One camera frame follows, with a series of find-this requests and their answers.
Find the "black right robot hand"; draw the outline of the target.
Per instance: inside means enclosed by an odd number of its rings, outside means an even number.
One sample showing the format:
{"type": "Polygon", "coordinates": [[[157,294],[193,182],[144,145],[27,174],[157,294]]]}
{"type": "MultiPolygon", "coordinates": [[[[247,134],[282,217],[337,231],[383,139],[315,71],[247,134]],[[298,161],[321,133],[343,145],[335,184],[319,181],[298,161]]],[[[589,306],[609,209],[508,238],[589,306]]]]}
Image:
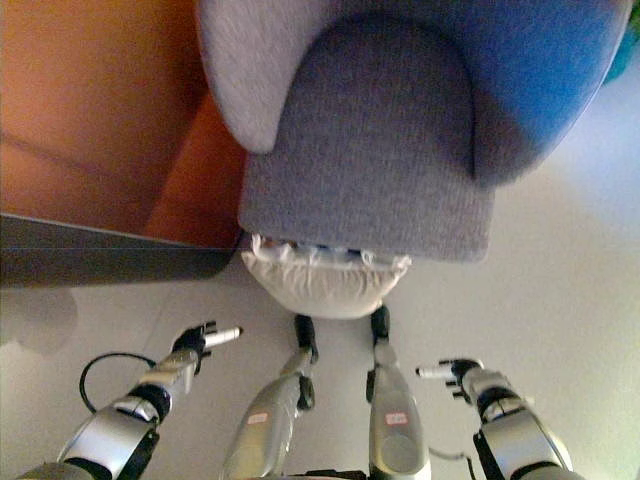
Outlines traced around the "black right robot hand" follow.
{"type": "Polygon", "coordinates": [[[469,396],[463,387],[463,378],[475,368],[483,368],[480,360],[469,358],[440,360],[434,366],[417,366],[415,374],[422,379],[442,380],[452,390],[452,396],[456,399],[464,399],[469,402],[469,396]]]}

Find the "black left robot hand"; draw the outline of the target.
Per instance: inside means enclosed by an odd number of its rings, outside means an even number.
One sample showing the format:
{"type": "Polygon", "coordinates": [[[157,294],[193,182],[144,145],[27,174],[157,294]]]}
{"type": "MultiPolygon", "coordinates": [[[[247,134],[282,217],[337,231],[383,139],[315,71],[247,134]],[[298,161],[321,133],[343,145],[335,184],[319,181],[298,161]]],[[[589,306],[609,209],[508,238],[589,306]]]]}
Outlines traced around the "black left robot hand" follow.
{"type": "Polygon", "coordinates": [[[186,329],[173,343],[171,352],[191,350],[197,354],[194,375],[200,373],[202,359],[210,357],[214,347],[235,341],[244,333],[241,326],[219,329],[215,321],[186,329]]]}

